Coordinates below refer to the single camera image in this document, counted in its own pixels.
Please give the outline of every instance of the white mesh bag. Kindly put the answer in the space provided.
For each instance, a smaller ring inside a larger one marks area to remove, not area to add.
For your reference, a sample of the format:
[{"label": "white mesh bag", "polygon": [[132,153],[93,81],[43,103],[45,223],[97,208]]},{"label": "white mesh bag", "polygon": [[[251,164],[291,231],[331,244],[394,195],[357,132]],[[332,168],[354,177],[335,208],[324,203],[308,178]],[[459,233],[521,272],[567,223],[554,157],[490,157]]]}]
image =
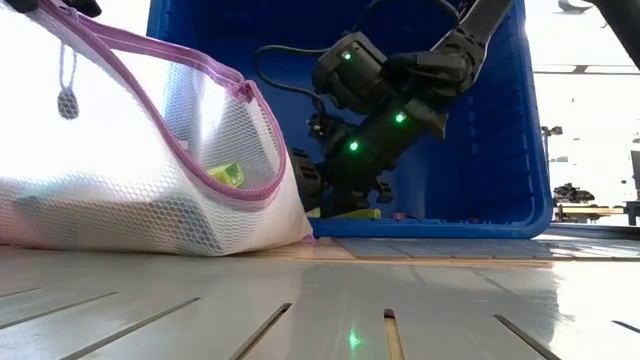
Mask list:
[{"label": "white mesh bag", "polygon": [[0,243],[218,256],[311,234],[237,71],[49,0],[0,0],[0,33]]}]

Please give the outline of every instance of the blue storage crate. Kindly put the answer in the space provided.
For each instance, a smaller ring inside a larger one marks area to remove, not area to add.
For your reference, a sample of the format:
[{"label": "blue storage crate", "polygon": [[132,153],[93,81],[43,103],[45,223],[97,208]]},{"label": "blue storage crate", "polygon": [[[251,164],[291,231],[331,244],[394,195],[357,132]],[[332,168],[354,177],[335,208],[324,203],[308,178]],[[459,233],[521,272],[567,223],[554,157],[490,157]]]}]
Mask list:
[{"label": "blue storage crate", "polygon": [[[148,35],[208,53],[257,80],[251,60],[258,47],[331,46],[368,1],[154,0]],[[451,109],[446,140],[426,135],[399,159],[397,170],[385,174],[395,200],[372,205],[387,219],[314,220],[316,235],[530,238],[547,228],[551,195],[524,22],[524,2],[516,0],[491,42],[477,84]],[[435,2],[406,0],[380,6],[362,29],[391,54],[427,50],[452,25]],[[276,81],[311,88],[314,61],[273,53],[264,56],[263,69]],[[313,112],[310,100],[258,85],[288,145],[319,159],[305,124]],[[397,212],[418,220],[391,219]]]}]

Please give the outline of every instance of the small toy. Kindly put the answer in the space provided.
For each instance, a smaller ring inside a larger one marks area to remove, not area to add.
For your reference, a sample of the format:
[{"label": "small toy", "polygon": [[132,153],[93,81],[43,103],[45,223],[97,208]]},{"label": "small toy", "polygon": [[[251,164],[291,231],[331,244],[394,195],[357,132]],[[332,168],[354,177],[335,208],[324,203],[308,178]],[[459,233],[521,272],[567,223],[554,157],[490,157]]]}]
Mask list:
[{"label": "small toy", "polygon": [[244,172],[238,163],[217,166],[207,171],[209,176],[219,182],[234,188],[244,183]]}]

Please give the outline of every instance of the metal floor panel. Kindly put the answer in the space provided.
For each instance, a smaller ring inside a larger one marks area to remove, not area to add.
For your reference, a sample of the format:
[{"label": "metal floor panel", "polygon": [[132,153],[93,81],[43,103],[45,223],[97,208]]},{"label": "metal floor panel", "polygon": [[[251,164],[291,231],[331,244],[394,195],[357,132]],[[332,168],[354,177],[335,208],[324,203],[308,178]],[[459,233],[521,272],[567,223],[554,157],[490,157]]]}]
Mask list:
[{"label": "metal floor panel", "polygon": [[640,353],[636,262],[388,265],[5,249],[0,271],[0,359]]}]

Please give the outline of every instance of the black cable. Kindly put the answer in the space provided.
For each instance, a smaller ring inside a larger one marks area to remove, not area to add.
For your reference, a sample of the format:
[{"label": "black cable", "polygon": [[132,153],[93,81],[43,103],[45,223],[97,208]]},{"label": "black cable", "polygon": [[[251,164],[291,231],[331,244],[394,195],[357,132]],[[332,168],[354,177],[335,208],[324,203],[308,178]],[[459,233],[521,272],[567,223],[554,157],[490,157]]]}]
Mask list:
[{"label": "black cable", "polygon": [[280,90],[284,90],[284,91],[290,91],[290,92],[294,92],[294,93],[298,93],[298,94],[303,94],[303,95],[306,95],[306,96],[310,97],[311,101],[313,102],[313,106],[316,108],[316,111],[318,112],[318,114],[326,115],[327,110],[326,110],[326,107],[324,106],[324,102],[322,101],[322,98],[320,97],[320,95],[314,93],[311,90],[307,90],[307,89],[302,88],[302,87],[293,86],[293,85],[286,85],[286,84],[282,84],[282,83],[279,83],[279,82],[275,82],[275,81],[269,79],[262,72],[262,70],[260,70],[260,56],[263,55],[267,51],[273,51],[273,50],[280,50],[280,51],[290,52],[290,53],[299,54],[299,55],[318,56],[318,55],[324,54],[329,49],[328,48],[326,48],[326,49],[300,49],[300,48],[294,48],[294,47],[283,46],[283,45],[266,45],[266,46],[263,46],[263,47],[259,48],[255,52],[255,54],[253,54],[253,67],[254,67],[254,69],[256,71],[256,74],[258,75],[258,77],[260,79],[262,79],[262,81],[266,82],[267,84],[273,86],[276,89],[280,89]]},{"label": "black cable", "polygon": [[[362,22],[367,17],[367,15],[369,15],[369,13],[373,9],[375,9],[378,5],[382,4],[385,1],[386,0],[372,0],[369,3],[369,5],[367,5],[367,7],[364,8],[364,10],[362,10],[362,12],[360,12],[360,15],[358,15],[358,18],[356,19],[356,22],[353,25],[353,27],[351,28],[350,32],[356,32],[356,31],[360,30],[360,26],[362,25]],[[447,12],[449,14],[451,14],[451,16],[453,16],[456,19],[456,21],[460,19],[460,13],[458,12],[458,9],[456,9],[455,6],[451,5],[451,3],[449,1],[447,1],[447,0],[433,0],[433,1],[435,1],[436,4],[440,5],[445,10],[447,10]]]},{"label": "black cable", "polygon": [[[358,15],[355,24],[353,25],[353,27],[351,28],[351,30],[349,31],[350,33],[356,32],[360,29],[360,26],[362,24],[362,22],[364,21],[364,19],[367,17],[367,15],[369,15],[369,13],[371,13],[371,11],[377,7],[378,5],[382,4],[384,1],[386,0],[372,0],[366,8],[364,8],[364,10],[362,10],[360,12],[360,14]],[[437,4],[439,4],[440,6],[444,7],[445,10],[447,10],[447,12],[449,12],[451,15],[453,15],[456,20],[460,20],[460,14],[458,12],[458,10],[455,8],[455,6],[451,5],[451,3],[449,3],[447,0],[433,0],[435,1]],[[330,48],[324,48],[324,49],[301,49],[301,48],[295,48],[295,47],[290,47],[290,46],[284,46],[284,45],[266,45],[263,46],[261,48],[259,48],[258,50],[256,50],[256,52],[253,54],[253,67],[256,71],[256,74],[258,75],[258,77],[260,79],[262,79],[262,81],[264,81],[265,83],[273,86],[274,88],[280,89],[280,90],[284,90],[284,91],[290,91],[290,92],[294,92],[294,93],[298,93],[298,94],[303,94],[306,95],[308,97],[311,98],[311,101],[313,102],[313,106],[315,107],[316,111],[318,112],[318,114],[320,115],[326,115],[326,107],[324,105],[324,102],[322,101],[322,98],[320,97],[320,95],[316,94],[315,92],[302,88],[302,87],[298,87],[298,86],[292,86],[292,85],[286,85],[283,83],[279,83],[276,81],[271,80],[269,77],[267,77],[264,72],[262,72],[262,70],[260,70],[260,56],[262,54],[264,54],[267,51],[273,51],[273,50],[280,50],[280,51],[285,51],[285,52],[290,52],[293,54],[299,54],[299,55],[307,55],[307,56],[320,56],[322,54],[324,54],[325,52],[327,52]]]},{"label": "black cable", "polygon": [[471,5],[475,0],[462,0],[460,1],[460,5],[458,5],[458,22],[462,21],[462,18],[467,15],[469,9],[471,9]]}]

